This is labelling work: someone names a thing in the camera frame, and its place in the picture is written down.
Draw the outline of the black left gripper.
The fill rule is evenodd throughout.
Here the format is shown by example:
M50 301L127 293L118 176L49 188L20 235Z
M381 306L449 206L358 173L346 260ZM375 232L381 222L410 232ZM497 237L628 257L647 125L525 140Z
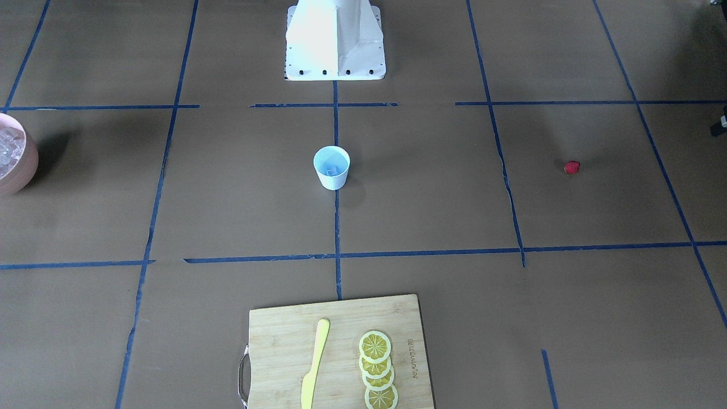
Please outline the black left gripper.
M712 137L719 137L720 135L723 135L727 132L726 116L727 116L727 105L724 106L724 112L722 112L722 116L720 117L719 121L712 124L712 126L711 126L711 136Z

